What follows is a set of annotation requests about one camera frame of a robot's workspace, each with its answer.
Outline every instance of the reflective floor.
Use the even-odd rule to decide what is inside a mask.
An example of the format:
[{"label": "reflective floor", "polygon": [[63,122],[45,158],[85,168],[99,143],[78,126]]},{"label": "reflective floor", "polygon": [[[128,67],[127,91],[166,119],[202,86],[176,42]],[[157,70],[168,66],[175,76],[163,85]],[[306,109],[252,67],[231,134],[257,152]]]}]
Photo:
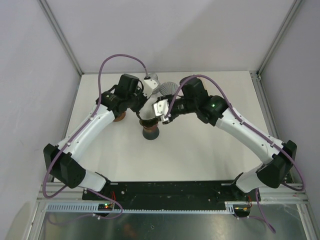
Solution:
[{"label": "reflective floor", "polygon": [[[112,220],[85,217],[62,226],[46,220],[40,240],[306,240],[295,205],[263,206],[269,222],[276,229],[255,219],[237,220],[223,214],[123,214]],[[83,213],[46,213],[52,222],[72,220]],[[258,207],[252,216],[260,216]]]}]

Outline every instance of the white wall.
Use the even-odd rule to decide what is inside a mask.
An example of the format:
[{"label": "white wall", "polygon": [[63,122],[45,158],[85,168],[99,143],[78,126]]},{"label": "white wall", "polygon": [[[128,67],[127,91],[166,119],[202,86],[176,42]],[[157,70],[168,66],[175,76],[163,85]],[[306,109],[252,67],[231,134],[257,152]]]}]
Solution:
[{"label": "white wall", "polygon": [[0,2],[0,239],[25,230],[79,76],[36,0]]},{"label": "white wall", "polygon": [[[293,0],[48,0],[81,69],[112,54],[153,72],[256,70]],[[134,61],[106,73],[141,72]]]},{"label": "white wall", "polygon": [[297,143],[296,162],[320,223],[320,1],[303,4],[262,74],[283,140]]}]

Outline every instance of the gray floor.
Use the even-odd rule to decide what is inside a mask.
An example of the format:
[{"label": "gray floor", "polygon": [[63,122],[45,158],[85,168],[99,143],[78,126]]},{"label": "gray floor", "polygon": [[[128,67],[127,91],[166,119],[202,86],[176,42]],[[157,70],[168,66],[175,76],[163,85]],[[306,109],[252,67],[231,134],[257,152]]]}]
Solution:
[{"label": "gray floor", "polygon": [[[113,220],[86,217],[63,226],[45,221],[40,240],[306,240],[295,205],[263,206],[276,229],[255,219],[236,220],[222,214],[123,214]],[[53,222],[74,219],[83,213],[51,213]],[[256,205],[251,214],[260,216]]]}]

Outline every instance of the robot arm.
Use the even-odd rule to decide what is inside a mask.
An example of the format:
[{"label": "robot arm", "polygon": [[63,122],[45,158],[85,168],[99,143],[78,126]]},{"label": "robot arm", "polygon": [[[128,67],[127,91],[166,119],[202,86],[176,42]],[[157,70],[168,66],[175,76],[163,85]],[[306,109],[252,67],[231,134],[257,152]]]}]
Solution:
[{"label": "robot arm", "polygon": [[[259,157],[262,164],[236,177],[233,184],[242,193],[248,193],[264,185],[277,188],[283,182],[292,164],[279,150],[242,124],[243,122],[249,123],[249,121],[235,108],[233,110],[240,116],[242,122],[235,119],[222,97],[208,95],[202,81],[198,78],[194,78],[185,84],[182,87],[182,92],[183,96],[176,99],[167,117],[169,105],[173,99],[172,95],[159,97],[158,101],[152,105],[154,114],[163,124],[172,122],[181,114],[196,113],[197,117],[205,124],[210,123],[212,126],[217,126],[252,150]],[[270,138],[274,144],[283,145],[282,149],[291,157],[295,157],[297,146],[294,142],[283,143],[281,140],[266,133],[263,134]]]},{"label": "robot arm", "polygon": [[50,174],[67,185],[69,188],[83,187],[99,192],[110,181],[102,175],[84,169],[79,165],[83,153],[96,138],[96,136],[127,109],[138,113],[153,91],[158,87],[158,82],[152,78],[144,79],[141,88],[140,80],[132,75],[123,74],[118,85],[114,86],[114,93],[106,91],[101,95],[101,104],[97,112],[98,100],[89,115],[65,139],[56,146],[48,144],[44,150],[46,168],[63,149]]}]

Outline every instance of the white table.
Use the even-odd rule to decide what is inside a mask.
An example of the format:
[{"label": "white table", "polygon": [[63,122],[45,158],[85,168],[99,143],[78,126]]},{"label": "white table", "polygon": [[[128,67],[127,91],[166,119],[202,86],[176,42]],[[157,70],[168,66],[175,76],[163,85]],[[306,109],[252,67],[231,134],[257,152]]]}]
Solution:
[{"label": "white table", "polygon": [[[176,82],[191,74],[213,78],[232,105],[249,121],[267,132],[266,123],[248,71],[162,72],[161,83]],[[144,74],[132,73],[143,79]],[[103,74],[102,92],[117,84],[121,74]],[[82,76],[67,134],[88,115],[98,98],[98,75]],[[220,93],[203,80],[210,95]],[[232,180],[260,164],[259,159],[226,132],[202,123],[195,114],[182,115],[168,125],[159,124],[160,135],[146,140],[131,110],[120,122],[108,125],[91,143],[80,164],[111,181]]]}]

